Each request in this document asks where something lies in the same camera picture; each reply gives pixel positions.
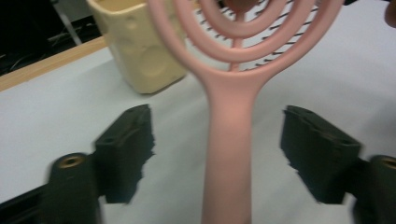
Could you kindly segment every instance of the hairbrush handle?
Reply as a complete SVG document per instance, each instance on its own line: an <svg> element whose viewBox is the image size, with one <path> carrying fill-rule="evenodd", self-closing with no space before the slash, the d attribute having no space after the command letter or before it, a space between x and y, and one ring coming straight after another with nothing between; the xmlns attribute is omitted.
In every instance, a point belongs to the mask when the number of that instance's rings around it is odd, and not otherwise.
<svg viewBox="0 0 396 224"><path fill-rule="evenodd" d="M210 131L203 224L251 223L251 112L260 86L238 78L205 85Z"/></svg>

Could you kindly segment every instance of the brass insert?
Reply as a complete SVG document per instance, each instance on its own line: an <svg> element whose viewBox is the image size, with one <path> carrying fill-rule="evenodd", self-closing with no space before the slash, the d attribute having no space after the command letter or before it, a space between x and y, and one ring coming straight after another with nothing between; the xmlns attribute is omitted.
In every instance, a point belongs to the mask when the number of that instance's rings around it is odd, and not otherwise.
<svg viewBox="0 0 396 224"><path fill-rule="evenodd" d="M396 160L395 159L385 158L385 159L382 159L382 162L384 162L385 165L388 166L389 168L396 170Z"/></svg>
<svg viewBox="0 0 396 224"><path fill-rule="evenodd" d="M77 165L81 164L82 162L84 162L84 158L83 157L81 157L81 156L71 156L71 157L64 158L59 163L59 167L62 168L62 169L70 168L70 167L77 166Z"/></svg>

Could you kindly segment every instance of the circular ring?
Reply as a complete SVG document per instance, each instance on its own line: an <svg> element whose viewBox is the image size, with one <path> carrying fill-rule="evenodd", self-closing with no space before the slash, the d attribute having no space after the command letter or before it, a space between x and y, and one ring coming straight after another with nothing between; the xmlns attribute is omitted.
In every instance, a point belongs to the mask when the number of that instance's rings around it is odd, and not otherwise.
<svg viewBox="0 0 396 224"><path fill-rule="evenodd" d="M59 162L59 168L66 169L66 168L74 167L83 162L84 162L84 158L81 156L66 157Z"/></svg>
<svg viewBox="0 0 396 224"><path fill-rule="evenodd" d="M282 12L287 0L272 0L262 14L252 21L230 21L219 11L213 0L200 2L202 12L213 29L228 38L249 38L267 29Z"/></svg>
<svg viewBox="0 0 396 224"><path fill-rule="evenodd" d="M295 0L289 16L270 37L245 49L229 49L217 43L196 22L188 1L173 1L182 28L201 52L226 63L247 63L271 54L290 40L304 24L316 0Z"/></svg>
<svg viewBox="0 0 396 224"><path fill-rule="evenodd" d="M184 44L179 41L177 34L173 32L174 28L168 20L163 0L148 0L148 10L153 24L165 46L201 81L210 81L210 78L213 76L260 77L261 79L255 79L255 82L261 82L263 84L275 74L297 62L304 54L311 50L329 29L343 4L344 0L322 0L315 19L296 44L277 57L276 60L258 68L240 72L222 71L212 68L189 53Z"/></svg>

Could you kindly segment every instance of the beige plastic container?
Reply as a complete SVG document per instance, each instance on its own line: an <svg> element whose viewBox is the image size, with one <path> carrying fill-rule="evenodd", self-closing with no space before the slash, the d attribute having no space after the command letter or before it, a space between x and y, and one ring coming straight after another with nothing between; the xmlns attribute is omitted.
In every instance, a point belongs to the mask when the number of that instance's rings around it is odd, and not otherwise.
<svg viewBox="0 0 396 224"><path fill-rule="evenodd" d="M187 70L154 31L145 0L87 1L120 72L136 91L153 93L185 76ZM183 41L184 33L174 25Z"/></svg>

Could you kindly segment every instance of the table surface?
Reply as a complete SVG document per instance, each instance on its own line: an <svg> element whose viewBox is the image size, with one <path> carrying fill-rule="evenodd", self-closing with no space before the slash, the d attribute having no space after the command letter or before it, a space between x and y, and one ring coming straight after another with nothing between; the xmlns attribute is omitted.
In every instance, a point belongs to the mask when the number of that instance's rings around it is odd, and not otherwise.
<svg viewBox="0 0 396 224"><path fill-rule="evenodd" d="M260 92L252 119L253 223L352 223L351 197L345 205L316 203L288 166L279 149L286 105L313 110L361 141L364 159L396 156L396 30L383 22L385 6L362 0L344 7L319 44ZM150 104L155 156L131 204L106 204L104 217L115 224L199 223L208 128L203 88L188 74L140 95L100 48L59 68L55 59L0 79L0 202L45 183L50 163L62 155L91 153L124 110Z"/></svg>
<svg viewBox="0 0 396 224"><path fill-rule="evenodd" d="M0 91L4 91L16 85L19 85L22 82L29 81L32 78L46 74L58 67L71 63L105 47L105 40L102 37L98 37L80 46L68 49L62 53L48 57L47 59L44 59L38 63L30 64L12 73L1 76Z"/></svg>

